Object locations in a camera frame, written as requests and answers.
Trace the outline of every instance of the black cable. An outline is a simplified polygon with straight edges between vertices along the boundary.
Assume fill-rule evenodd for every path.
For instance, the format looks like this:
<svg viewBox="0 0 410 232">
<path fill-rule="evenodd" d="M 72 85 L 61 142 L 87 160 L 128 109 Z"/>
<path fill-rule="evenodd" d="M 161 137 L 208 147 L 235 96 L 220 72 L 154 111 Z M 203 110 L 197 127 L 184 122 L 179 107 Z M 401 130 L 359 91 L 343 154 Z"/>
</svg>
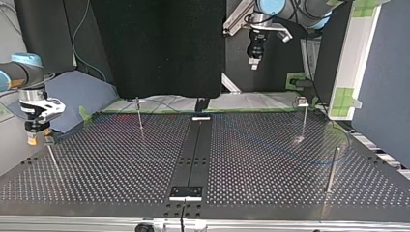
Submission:
<svg viewBox="0 0 410 232">
<path fill-rule="evenodd" d="M 311 83 L 312 83 L 312 85 L 313 85 L 313 89 L 314 89 L 314 92 L 316 93 L 317 98 L 318 98 L 319 101 L 322 103 L 323 109 L 325 110 L 327 117 L 329 117 L 329 111 L 328 111 L 328 109 L 326 108 L 325 103 L 322 101 L 322 98 L 320 97 L 319 92 L 317 91 L 316 84 L 314 83 L 313 77 L 312 77 L 312 75 L 311 75 L 311 69 L 310 69 L 310 64 L 309 64 L 310 61 L 309 61 L 309 59 L 308 59 L 308 38 L 305 38 L 305 49 L 306 49 L 306 53 L 307 53 L 307 68 L 308 68 L 308 73 L 309 73 L 309 76 L 310 76 L 310 81 L 311 81 Z M 341 131 L 341 132 L 344 134 L 344 136 L 345 136 L 346 139 L 347 139 L 347 144 L 348 144 L 348 145 L 347 145 L 348 147 L 347 147 L 346 150 L 350 149 L 350 138 L 349 138 L 349 136 L 347 136 L 346 132 L 343 131 L 341 128 L 336 127 L 336 126 L 335 126 L 335 122 L 334 122 L 333 120 L 330 119 L 330 121 L 331 121 L 331 123 L 332 123 L 333 129 L 336 129 L 336 130 L 338 130 L 338 131 Z"/>
<path fill-rule="evenodd" d="M 253 15 L 253 13 L 246 15 L 245 18 L 244 18 L 244 22 L 246 22 L 247 24 L 255 25 L 255 24 L 261 24 L 261 23 L 264 23 L 264 22 L 267 22 L 267 21 L 271 21 L 271 20 L 273 20 L 273 19 L 275 18 L 275 16 L 272 15 L 272 16 L 270 16 L 270 17 L 268 17 L 268 18 L 266 18 L 266 19 L 264 19 L 264 20 L 262 20 L 262 21 L 252 22 L 252 21 L 250 21 L 250 17 L 251 17 L 252 15 Z"/>
<path fill-rule="evenodd" d="M 4 119 L 4 120 L 0 121 L 0 124 L 1 124 L 1 123 L 4 123 L 4 122 L 6 122 L 6 121 L 9 121 L 10 119 L 13 119 L 13 118 L 14 118 L 14 116 L 9 117 L 9 118 L 7 118 L 7 119 Z"/>
<path fill-rule="evenodd" d="M 340 7 L 342 8 L 342 7 L 343 7 L 344 5 L 346 5 L 348 2 L 351 2 L 351 1 L 343 1 L 343 3 L 340 4 Z M 331 17 L 331 16 L 337 14 L 337 11 L 333 11 L 331 14 L 326 15 L 326 16 L 322 16 L 322 17 L 315 16 L 315 15 L 311 14 L 311 13 L 308 11 L 307 1 L 304 2 L 304 8 L 305 8 L 305 11 L 306 11 L 307 14 L 305 14 L 302 10 L 299 10 L 299 11 L 301 11 L 301 13 L 302 13 L 304 16 L 309 17 L 309 18 L 311 18 L 311 19 L 321 20 L 321 19 L 328 18 L 328 17 Z"/>
<path fill-rule="evenodd" d="M 181 222 L 181 232 L 185 232 L 185 225 L 184 225 L 184 211 L 185 211 L 185 204 L 187 201 L 184 202 L 184 207 L 182 208 L 182 213 L 180 217 L 180 222 Z"/>
<path fill-rule="evenodd" d="M 260 10 L 258 0 L 255 0 L 255 5 L 256 5 L 256 9 Z M 264 20 L 262 20 L 262 21 L 252 22 L 252 21 L 250 21 L 250 17 L 251 17 L 252 15 L 253 15 L 253 13 L 246 15 L 245 18 L 244 18 L 244 22 L 246 22 L 247 24 L 256 25 L 256 24 L 261 24 L 261 23 L 267 22 L 267 21 L 271 21 L 271 20 L 273 20 L 273 19 L 275 18 L 275 15 L 271 15 L 270 17 L 268 17 L 268 18 L 266 18 L 266 19 L 264 19 Z"/>
</svg>

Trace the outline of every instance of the white panel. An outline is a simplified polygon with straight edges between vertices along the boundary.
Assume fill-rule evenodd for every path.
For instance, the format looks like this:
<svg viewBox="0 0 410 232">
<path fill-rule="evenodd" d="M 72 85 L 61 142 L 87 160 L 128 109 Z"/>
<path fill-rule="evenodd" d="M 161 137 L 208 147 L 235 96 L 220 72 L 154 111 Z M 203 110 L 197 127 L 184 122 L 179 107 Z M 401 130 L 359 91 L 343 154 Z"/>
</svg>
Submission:
<svg viewBox="0 0 410 232">
<path fill-rule="evenodd" d="M 333 107 L 336 88 L 354 88 L 353 99 L 359 97 L 380 9 L 381 6 L 378 6 L 372 17 L 350 18 L 337 69 L 330 109 Z M 330 116 L 330 118 L 333 120 L 352 120 L 354 110 L 355 108 L 351 107 L 347 117 Z"/>
</svg>

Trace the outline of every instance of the cable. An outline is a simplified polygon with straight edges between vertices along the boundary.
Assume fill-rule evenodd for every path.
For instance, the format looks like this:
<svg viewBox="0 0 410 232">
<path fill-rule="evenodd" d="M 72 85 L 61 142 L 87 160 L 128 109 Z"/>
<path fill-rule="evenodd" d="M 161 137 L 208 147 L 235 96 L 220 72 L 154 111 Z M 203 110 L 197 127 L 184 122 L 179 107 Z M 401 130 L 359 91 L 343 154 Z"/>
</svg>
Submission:
<svg viewBox="0 0 410 232">
<path fill-rule="evenodd" d="M 17 15 L 17 12 L 9 4 L 0 1 L 0 11 L 3 13 L 3 16 L 7 19 L 7 21 L 13 26 L 13 28 L 18 33 L 18 35 L 21 36 L 21 31 L 17 28 L 17 26 L 15 26 L 15 24 L 12 22 L 12 20 L 9 18 L 9 16 L 6 14 L 6 12 L 3 11 L 2 7 L 6 7 L 8 9 L 10 9 L 15 15 Z"/>
<path fill-rule="evenodd" d="M 313 81 L 313 76 L 311 75 L 311 69 L 310 69 L 310 64 L 309 64 L 310 61 L 309 61 L 309 58 L 308 58 L 308 38 L 305 38 L 305 44 L 306 44 L 305 48 L 306 48 L 306 53 L 307 53 L 307 68 L 308 68 L 308 73 L 309 73 L 309 76 L 310 76 L 310 81 L 313 85 L 313 89 L 314 89 L 314 92 L 316 93 L 317 98 L 320 100 L 320 102 L 323 105 L 323 109 L 325 110 L 327 117 L 329 117 L 329 111 L 326 108 L 325 103 L 322 101 L 322 98 L 320 97 L 319 92 L 317 91 L 316 84 Z M 350 149 L 350 138 L 349 138 L 349 136 L 347 136 L 347 134 L 341 128 L 337 128 L 335 126 L 335 122 L 333 120 L 331 120 L 331 123 L 332 123 L 332 127 L 334 129 L 341 131 L 346 136 L 347 143 L 348 143 L 348 148 Z"/>
<path fill-rule="evenodd" d="M 348 3 L 348 2 L 343 1 L 343 3 L 340 4 L 340 7 L 343 7 L 343 6 L 346 5 L 347 3 Z M 306 13 L 305 13 L 304 11 L 302 11 L 302 9 L 299 7 L 299 5 L 297 5 L 297 9 L 299 10 L 299 12 L 302 13 L 302 15 L 304 15 L 304 16 L 306 16 L 306 17 L 309 17 L 310 19 L 322 20 L 322 19 L 325 19 L 325 18 L 328 18 L 328 17 L 331 17 L 331 16 L 337 14 L 337 11 L 333 11 L 331 14 L 325 15 L 325 16 L 322 16 L 322 17 L 314 16 L 314 15 L 312 15 L 312 14 L 308 11 L 307 1 L 304 2 L 304 8 L 305 8 Z"/>
<path fill-rule="evenodd" d="M 256 25 L 256 24 L 265 23 L 265 22 L 267 22 L 267 21 L 271 21 L 272 19 L 275 18 L 275 15 L 272 15 L 272 16 L 270 16 L 270 17 L 268 17 L 268 18 L 266 18 L 266 19 L 264 19 L 264 20 L 262 20 L 262 21 L 252 22 L 252 21 L 250 21 L 250 17 L 251 17 L 252 15 L 253 15 L 253 13 L 246 15 L 245 18 L 244 18 L 244 22 L 246 22 L 246 23 L 248 23 L 248 24 L 251 24 L 251 25 Z"/>
<path fill-rule="evenodd" d="M 181 110 L 175 109 L 175 108 L 173 108 L 172 106 L 170 106 L 169 104 L 166 104 L 166 103 L 163 103 L 163 102 L 160 102 L 160 101 L 156 101 L 156 100 L 145 100 L 145 101 L 147 101 L 147 102 L 157 102 L 157 103 L 159 103 L 159 104 L 165 105 L 167 108 L 169 108 L 169 109 L 171 109 L 171 110 L 173 110 L 173 111 L 175 111 L 175 112 L 177 112 L 177 113 L 187 113 L 187 112 L 185 112 L 185 111 L 181 111 Z M 110 115 L 109 117 L 113 117 L 113 116 L 115 116 L 115 115 L 117 115 L 117 114 L 120 114 L 120 113 L 123 112 L 125 109 L 129 108 L 133 103 L 134 103 L 134 102 L 131 102 L 129 105 L 127 105 L 127 106 L 124 107 L 123 109 L 119 110 L 117 113 L 115 113 L 115 114 L 113 114 L 113 115 Z M 219 114 L 213 114 L 213 115 L 214 115 L 215 117 L 221 118 L 221 119 L 226 123 L 226 125 L 228 125 L 229 127 L 232 127 L 234 130 L 236 130 L 237 128 L 239 128 L 239 127 L 235 126 L 233 123 L 228 122 L 226 119 L 224 119 L 224 118 L 223 118 L 223 115 L 219 115 Z M 84 128 L 84 129 L 79 130 L 79 131 L 76 131 L 76 132 L 71 132 L 71 133 L 63 134 L 63 135 L 60 136 L 60 139 L 63 138 L 63 137 L 66 137 L 66 136 L 68 136 L 68 135 L 71 135 L 71 134 L 73 134 L 73 133 L 77 133 L 77 132 L 86 130 L 87 128 Z M 347 137 L 347 134 L 346 134 L 342 129 L 337 128 L 337 127 L 335 127 L 335 126 L 333 126 L 333 129 L 342 132 L 342 133 Z M 308 158 L 300 158 L 297 154 L 295 154 L 295 153 L 293 153 L 293 152 L 290 152 L 290 151 L 288 151 L 288 150 L 286 150 L 286 149 L 283 149 L 283 148 L 281 148 L 281 146 L 277 146 L 277 145 L 273 144 L 272 142 L 266 141 L 264 138 L 259 137 L 259 136 L 256 136 L 256 135 L 253 135 L 253 134 L 251 134 L 251 133 L 246 133 L 246 134 L 244 134 L 244 136 L 247 136 L 251 141 L 253 141 L 253 142 L 259 144 L 260 146 L 265 147 L 266 149 L 287 154 L 289 157 L 292 157 L 293 159 L 296 159 L 296 160 L 298 160 L 298 161 L 300 161 L 300 162 L 310 163 L 310 164 L 312 164 L 312 165 L 320 165 L 320 166 L 323 166 L 323 165 L 326 165 L 326 166 L 327 166 L 327 165 L 331 165 L 331 164 L 333 163 L 332 159 L 326 159 L 326 160 L 323 160 L 323 161 L 315 161 L 315 160 L 309 160 Z M 351 151 L 351 150 L 350 150 L 351 145 L 350 145 L 350 140 L 349 140 L 349 139 L 347 140 L 347 143 L 348 143 L 347 148 L 344 149 L 344 151 L 343 151 L 344 155 L 339 156 L 335 161 L 340 161 L 340 160 L 344 159 L 344 157 L 346 157 L 346 156 L 348 156 L 348 155 L 350 154 L 349 152 Z"/>
<path fill-rule="evenodd" d="M 0 7 L 6 7 L 6 8 L 8 8 L 10 11 L 12 11 L 15 15 L 17 15 L 17 11 L 15 10 L 15 8 L 14 8 L 12 5 L 10 5 L 10 4 L 6 3 L 6 2 L 0 1 Z"/>
<path fill-rule="evenodd" d="M 75 39 L 76 39 L 76 35 L 78 33 L 78 30 L 81 28 L 82 24 L 84 24 L 85 18 L 87 18 L 88 12 L 90 10 L 90 4 L 91 4 L 91 0 L 88 0 L 87 2 L 87 8 L 85 9 L 84 12 L 84 16 L 82 17 L 81 21 L 79 22 L 78 26 L 76 27 L 74 34 L 73 34 L 73 53 L 75 55 L 75 57 L 81 61 L 83 64 L 87 65 L 88 67 L 90 67 L 91 69 L 97 71 L 103 78 L 103 80 L 106 82 L 106 76 L 103 73 L 103 71 L 101 71 L 100 69 L 98 69 L 97 67 L 87 63 L 86 61 L 84 61 L 77 53 L 76 49 L 75 49 Z"/>
<path fill-rule="evenodd" d="M 13 118 L 14 118 L 14 116 L 9 117 L 9 118 L 7 118 L 7 119 L 4 119 L 4 120 L 0 121 L 0 124 L 1 124 L 1 123 L 4 123 L 4 122 L 6 122 L 6 121 L 9 121 L 10 119 L 13 119 Z"/>
</svg>

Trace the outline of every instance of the metal plate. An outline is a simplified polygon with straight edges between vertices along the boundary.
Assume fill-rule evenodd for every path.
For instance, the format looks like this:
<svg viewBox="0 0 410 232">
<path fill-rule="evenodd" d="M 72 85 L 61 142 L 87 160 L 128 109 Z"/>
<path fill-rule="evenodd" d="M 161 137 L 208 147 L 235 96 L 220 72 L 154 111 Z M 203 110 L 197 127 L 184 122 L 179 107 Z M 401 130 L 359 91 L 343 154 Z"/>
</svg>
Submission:
<svg viewBox="0 0 410 232">
<path fill-rule="evenodd" d="M 405 178 L 388 165 L 384 167 L 382 160 L 377 161 L 350 135 L 347 140 L 323 116 L 309 114 L 303 134 L 303 116 L 214 115 L 208 205 L 201 215 L 410 221 L 397 215 L 410 213 L 410 185 Z M 342 152 L 337 158 L 333 193 L 326 194 L 335 147 Z M 372 217 L 374 210 L 385 216 Z M 367 214 L 361 217 L 355 212 Z"/>
<path fill-rule="evenodd" d="M 59 212 L 61 205 L 64 210 L 57 215 L 152 217 L 153 210 L 163 212 L 190 116 L 146 115 L 142 121 L 143 130 L 137 115 L 104 115 L 53 147 L 58 166 L 44 153 L 31 165 L 15 168 L 1 179 L 0 202 L 10 207 L 0 212 L 14 212 L 14 204 L 28 215 Z M 47 207 L 31 212 L 21 209 L 25 205 Z M 88 210 L 82 211 L 85 205 Z M 95 210 L 105 206 L 105 212 Z"/>
</svg>

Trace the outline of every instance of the metal bracket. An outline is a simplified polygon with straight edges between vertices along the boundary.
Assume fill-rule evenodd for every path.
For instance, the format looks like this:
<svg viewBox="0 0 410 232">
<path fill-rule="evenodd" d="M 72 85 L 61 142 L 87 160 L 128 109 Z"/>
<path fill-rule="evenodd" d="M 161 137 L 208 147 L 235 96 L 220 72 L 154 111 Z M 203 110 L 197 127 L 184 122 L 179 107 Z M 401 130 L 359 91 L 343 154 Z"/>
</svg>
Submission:
<svg viewBox="0 0 410 232">
<path fill-rule="evenodd" d="M 222 73 L 222 85 L 225 86 L 226 89 L 228 89 L 231 94 L 241 94 L 242 93 L 242 91 L 238 88 L 238 86 L 236 86 L 235 83 L 233 83 L 232 80 L 230 80 L 229 77 L 225 73 Z"/>
<path fill-rule="evenodd" d="M 241 28 L 247 25 L 244 18 L 252 14 L 254 5 L 254 0 L 243 0 L 232 15 L 223 23 L 223 34 L 234 36 Z"/>
<path fill-rule="evenodd" d="M 173 187 L 170 201 L 202 201 L 203 187 Z"/>
</svg>

